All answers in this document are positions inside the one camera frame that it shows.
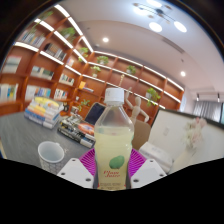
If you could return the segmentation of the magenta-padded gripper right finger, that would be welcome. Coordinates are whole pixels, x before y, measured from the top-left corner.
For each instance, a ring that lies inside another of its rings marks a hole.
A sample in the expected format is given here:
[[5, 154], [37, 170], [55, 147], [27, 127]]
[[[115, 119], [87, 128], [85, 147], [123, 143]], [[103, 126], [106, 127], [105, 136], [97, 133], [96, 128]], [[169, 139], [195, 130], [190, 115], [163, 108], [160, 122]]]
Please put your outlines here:
[[128, 163], [128, 175], [132, 189], [140, 188], [166, 176], [154, 159], [146, 159], [133, 149]]

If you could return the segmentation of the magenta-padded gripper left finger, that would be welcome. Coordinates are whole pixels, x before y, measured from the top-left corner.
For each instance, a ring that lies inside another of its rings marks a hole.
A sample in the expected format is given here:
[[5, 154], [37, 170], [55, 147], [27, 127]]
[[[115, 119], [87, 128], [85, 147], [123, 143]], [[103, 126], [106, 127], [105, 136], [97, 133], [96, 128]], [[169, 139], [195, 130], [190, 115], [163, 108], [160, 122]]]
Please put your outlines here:
[[80, 158], [71, 158], [58, 176], [84, 188], [93, 188], [96, 175], [95, 150], [90, 149]]

